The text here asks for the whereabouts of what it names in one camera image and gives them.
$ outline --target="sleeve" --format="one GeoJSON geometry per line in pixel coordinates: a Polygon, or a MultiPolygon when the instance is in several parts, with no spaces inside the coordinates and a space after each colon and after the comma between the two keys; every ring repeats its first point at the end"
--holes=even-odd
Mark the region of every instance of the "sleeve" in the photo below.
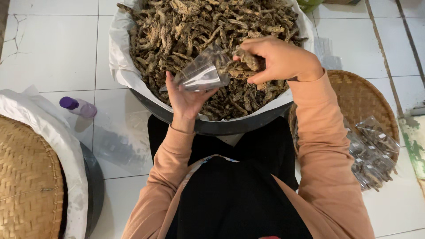
{"type": "Polygon", "coordinates": [[[122,235],[122,239],[148,238],[162,226],[180,182],[187,174],[195,134],[168,128],[167,135],[154,157],[146,186],[140,191],[122,235]]]}
{"type": "Polygon", "coordinates": [[[327,73],[312,82],[288,82],[297,104],[299,195],[350,238],[374,238],[337,96],[327,73]]]}

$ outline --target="hand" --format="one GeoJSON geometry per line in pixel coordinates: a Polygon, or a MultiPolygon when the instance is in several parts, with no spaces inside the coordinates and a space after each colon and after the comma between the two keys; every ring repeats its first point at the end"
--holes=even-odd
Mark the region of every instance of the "hand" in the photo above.
{"type": "MultiPolygon", "coordinates": [[[[324,74],[313,53],[273,36],[247,39],[241,48],[266,59],[266,69],[248,78],[248,83],[260,84],[293,77],[297,77],[298,81],[314,81],[324,74]]],[[[239,60],[239,57],[234,56],[233,60],[239,60]]]]}
{"type": "Polygon", "coordinates": [[[167,85],[168,96],[174,111],[171,126],[176,130],[192,133],[196,116],[201,111],[205,101],[217,92],[218,88],[208,92],[185,91],[182,86],[176,89],[173,78],[171,72],[167,71],[165,84],[167,85]]]}

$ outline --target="sealed bag of dried food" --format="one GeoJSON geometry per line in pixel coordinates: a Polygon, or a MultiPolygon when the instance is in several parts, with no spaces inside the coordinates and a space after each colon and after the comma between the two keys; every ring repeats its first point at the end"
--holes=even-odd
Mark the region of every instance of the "sealed bag of dried food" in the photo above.
{"type": "Polygon", "coordinates": [[[400,151],[400,145],[391,138],[382,128],[381,124],[370,116],[363,122],[356,124],[357,129],[378,149],[388,157],[395,159],[400,151]]]}
{"type": "MultiPolygon", "coordinates": [[[[183,70],[179,71],[173,81],[177,87],[186,91],[204,91],[229,84],[230,76],[227,65],[230,58],[216,43],[211,43],[183,70]]],[[[164,85],[160,91],[167,91],[164,85]]]]}
{"type": "Polygon", "coordinates": [[[347,138],[350,140],[348,150],[354,157],[351,171],[359,181],[362,190],[373,188],[379,191],[383,181],[392,180],[390,173],[395,166],[394,162],[370,142],[363,142],[353,132],[346,119],[344,119],[344,127],[348,131],[347,138]]]}

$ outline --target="purple bottle cap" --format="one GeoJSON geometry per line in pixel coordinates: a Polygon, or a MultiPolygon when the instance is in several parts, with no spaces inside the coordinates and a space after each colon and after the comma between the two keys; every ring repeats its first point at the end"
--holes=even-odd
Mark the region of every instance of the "purple bottle cap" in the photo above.
{"type": "Polygon", "coordinates": [[[71,97],[65,96],[62,99],[60,99],[59,101],[60,106],[68,109],[68,110],[73,110],[75,108],[77,108],[79,106],[79,103],[77,102],[76,99],[73,99],[71,97]]]}

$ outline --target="green container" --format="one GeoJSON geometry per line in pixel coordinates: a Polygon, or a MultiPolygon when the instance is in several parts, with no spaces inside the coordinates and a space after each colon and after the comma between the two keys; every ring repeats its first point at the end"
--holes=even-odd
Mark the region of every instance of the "green container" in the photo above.
{"type": "Polygon", "coordinates": [[[319,6],[324,0],[297,0],[300,9],[304,12],[311,12],[319,6]]]}

